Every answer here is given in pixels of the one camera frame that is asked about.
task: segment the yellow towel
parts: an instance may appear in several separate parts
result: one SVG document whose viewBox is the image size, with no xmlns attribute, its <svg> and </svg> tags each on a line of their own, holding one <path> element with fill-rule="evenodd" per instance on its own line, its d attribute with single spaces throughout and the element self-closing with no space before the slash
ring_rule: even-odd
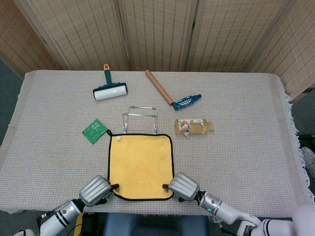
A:
<svg viewBox="0 0 315 236">
<path fill-rule="evenodd" d="M 109 154 L 109 181 L 119 184 L 116 196 L 125 200 L 166 200 L 162 185 L 174 177 L 171 138 L 167 135 L 113 135 Z"/>
</svg>

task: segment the blue bottle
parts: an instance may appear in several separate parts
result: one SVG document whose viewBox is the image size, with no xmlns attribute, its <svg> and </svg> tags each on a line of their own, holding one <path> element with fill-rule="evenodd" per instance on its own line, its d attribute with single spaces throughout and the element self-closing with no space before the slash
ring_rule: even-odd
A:
<svg viewBox="0 0 315 236">
<path fill-rule="evenodd" d="M 179 110 L 183 107 L 186 107 L 192 103 L 194 103 L 195 101 L 197 101 L 199 98 L 201 98 L 201 94 L 199 95 L 194 95 L 194 96 L 188 96 L 188 97 L 184 97 L 181 100 L 178 100 L 176 102 L 173 102 L 173 108 L 174 110 Z"/>
</svg>

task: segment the gray carpet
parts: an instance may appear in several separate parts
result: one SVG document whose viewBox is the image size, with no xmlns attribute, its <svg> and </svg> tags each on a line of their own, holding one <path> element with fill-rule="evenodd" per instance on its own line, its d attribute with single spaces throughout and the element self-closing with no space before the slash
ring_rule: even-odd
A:
<svg viewBox="0 0 315 236">
<path fill-rule="evenodd" d="M 17 96 L 20 92 L 22 79 L 10 70 L 0 60 L 0 143 L 4 139 L 7 126 L 10 123 Z M 292 107 L 292 114 L 299 134 L 315 134 L 315 90 L 309 95 L 302 98 Z M 315 181 L 312 179 L 311 190 L 315 192 Z M 21 229 L 32 229 L 35 234 L 38 233 L 36 217 L 40 216 L 39 211 L 24 211 L 19 214 L 8 214 L 0 211 L 0 236 L 13 236 Z M 74 226 L 72 222 L 70 226 L 64 229 L 59 235 L 66 236 L 70 229 Z M 236 233 L 239 222 L 227 229 Z M 210 224 L 210 235 L 223 235 L 215 224 Z"/>
</svg>

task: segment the green card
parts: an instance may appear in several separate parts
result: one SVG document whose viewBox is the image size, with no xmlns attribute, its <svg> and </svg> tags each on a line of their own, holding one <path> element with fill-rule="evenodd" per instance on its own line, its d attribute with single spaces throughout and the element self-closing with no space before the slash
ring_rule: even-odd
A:
<svg viewBox="0 0 315 236">
<path fill-rule="evenodd" d="M 100 136 L 102 136 L 107 130 L 108 128 L 96 119 L 82 132 L 82 134 L 87 137 L 92 144 L 95 144 Z"/>
</svg>

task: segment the table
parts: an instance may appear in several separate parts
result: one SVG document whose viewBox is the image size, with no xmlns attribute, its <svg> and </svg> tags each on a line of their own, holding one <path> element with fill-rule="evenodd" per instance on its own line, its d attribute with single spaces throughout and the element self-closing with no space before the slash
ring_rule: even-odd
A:
<svg viewBox="0 0 315 236">
<path fill-rule="evenodd" d="M 95 101 L 103 71 L 27 73 L 0 149 L 0 209 L 50 210 L 77 198 L 95 175 L 107 176 L 109 137 L 92 145 L 82 131 L 96 118 L 122 133 L 128 106 L 158 108 L 157 132 L 173 142 L 175 173 L 183 172 L 239 210 L 288 217 L 314 202 L 301 160 L 288 97 L 280 79 L 260 73 L 153 72 L 177 100 L 202 94 L 174 111 L 144 72 L 112 71 L 128 95 Z M 187 139 L 175 135 L 176 118 L 206 118 L 214 131 Z M 128 131 L 152 133 L 153 122 L 131 118 Z M 85 211 L 139 214 L 207 214 L 196 203 L 174 200 L 109 203 Z"/>
</svg>

